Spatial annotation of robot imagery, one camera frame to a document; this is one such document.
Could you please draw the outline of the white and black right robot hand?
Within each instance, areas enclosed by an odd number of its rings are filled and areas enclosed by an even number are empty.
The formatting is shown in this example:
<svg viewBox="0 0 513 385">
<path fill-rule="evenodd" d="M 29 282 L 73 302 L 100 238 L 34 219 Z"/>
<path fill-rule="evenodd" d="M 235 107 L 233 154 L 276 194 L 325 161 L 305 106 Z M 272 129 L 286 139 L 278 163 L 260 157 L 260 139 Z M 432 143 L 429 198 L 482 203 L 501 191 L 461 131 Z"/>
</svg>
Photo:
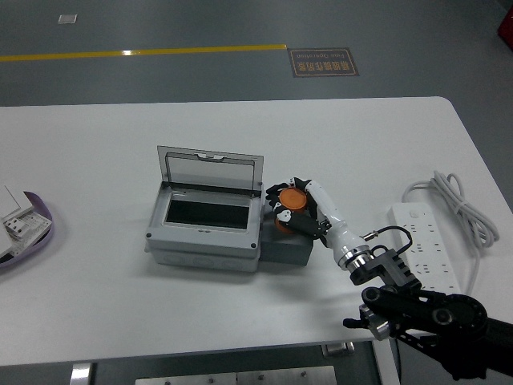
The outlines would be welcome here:
<svg viewBox="0 0 513 385">
<path fill-rule="evenodd" d="M 373 259 L 370 248 L 355 235 L 325 189 L 314 180 L 289 180 L 266 190 L 275 222 L 283 229 L 320 239 L 333 251 L 342 269 L 353 272 Z"/>
</svg>

